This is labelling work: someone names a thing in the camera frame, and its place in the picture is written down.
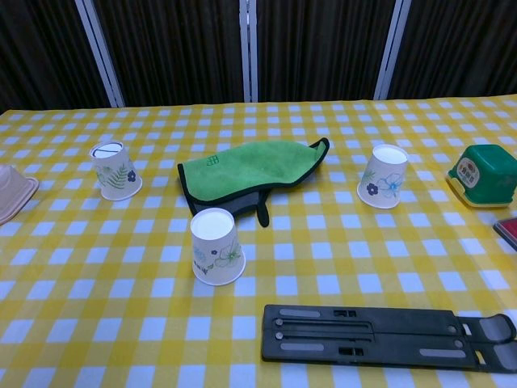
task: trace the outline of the green container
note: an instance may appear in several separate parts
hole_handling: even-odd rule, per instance
[[[517,186],[517,160],[500,145],[471,145],[447,178],[471,206],[508,206]]]

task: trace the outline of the white paper cup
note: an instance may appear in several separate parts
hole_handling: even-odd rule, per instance
[[[132,164],[121,141],[99,143],[90,150],[100,193],[107,200],[125,200],[142,188],[142,178]]]
[[[231,213],[210,208],[191,221],[192,270],[207,285],[227,285],[236,280],[246,266],[246,257],[237,238]]]
[[[394,208],[401,200],[406,168],[407,153],[402,148],[389,144],[376,146],[357,186],[357,195],[375,208]]]

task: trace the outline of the brown curtain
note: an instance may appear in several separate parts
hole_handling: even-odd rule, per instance
[[[258,100],[372,99],[394,0],[257,0]]]
[[[0,3],[0,113],[109,106],[73,1]]]
[[[388,97],[517,93],[516,0],[413,0]]]
[[[128,106],[243,101],[238,0],[96,0]]]

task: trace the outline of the yellow checkered tablecloth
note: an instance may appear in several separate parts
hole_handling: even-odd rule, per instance
[[[271,224],[237,221],[247,267],[213,288],[191,270],[191,214],[176,163],[248,141],[310,144],[324,163],[275,190]],[[99,194],[88,151],[124,142],[144,187]],[[517,95],[480,99],[237,103],[0,117],[0,163],[40,180],[0,226],[4,386],[517,386],[515,376],[265,363],[267,303],[506,312],[517,320],[517,255],[493,232],[517,207],[474,210],[445,172],[470,144],[517,155]],[[355,188],[378,143],[407,150],[401,203],[364,205]]]

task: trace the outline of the green microfiber cloth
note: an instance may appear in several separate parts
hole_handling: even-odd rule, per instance
[[[269,191],[300,183],[322,162],[329,146],[326,138],[311,146],[256,141],[180,163],[183,192],[192,214],[208,207],[227,209],[234,216],[257,209],[261,225],[267,226]]]

